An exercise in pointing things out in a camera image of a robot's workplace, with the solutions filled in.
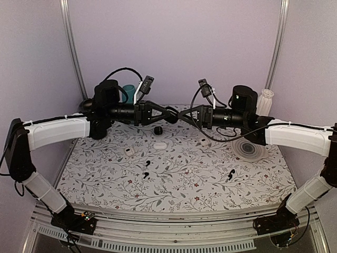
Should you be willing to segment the black gold-trim charging case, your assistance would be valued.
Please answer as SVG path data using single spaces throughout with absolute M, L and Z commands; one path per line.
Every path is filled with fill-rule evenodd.
M 171 106 L 167 106 L 166 111 L 170 114 L 165 121 L 170 123 L 170 124 L 175 124 L 179 118 L 178 118 L 178 110 L 176 110 L 175 108 L 171 107 Z

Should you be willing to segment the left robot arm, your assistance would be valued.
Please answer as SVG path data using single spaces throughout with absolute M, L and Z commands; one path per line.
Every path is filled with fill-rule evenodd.
M 39 121 L 23 122 L 17 118 L 10 124 L 2 156 L 8 175 L 41 202 L 51 214 L 51 224 L 65 232 L 93 235 L 95 214 L 90 211 L 76 214 L 65 196 L 37 171 L 31 153 L 73 139 L 103 139 L 114 122 L 135 126 L 161 120 L 177 122 L 175 109 L 142 99 L 121 102 L 120 93 L 124 92 L 117 80 L 105 80 L 94 88 L 93 98 L 83 102 L 82 112 Z

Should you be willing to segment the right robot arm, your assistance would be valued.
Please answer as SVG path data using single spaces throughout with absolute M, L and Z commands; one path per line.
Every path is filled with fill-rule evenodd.
M 325 157 L 322 171 L 286 196 L 274 215 L 253 221 L 258 235 L 298 226 L 297 214 L 336 187 L 336 126 L 310 126 L 257 115 L 257 93 L 244 85 L 233 88 L 229 103 L 228 109 L 215 105 L 190 106 L 178 118 L 199 130 L 238 128 L 240 136 L 254 144 L 295 148 Z

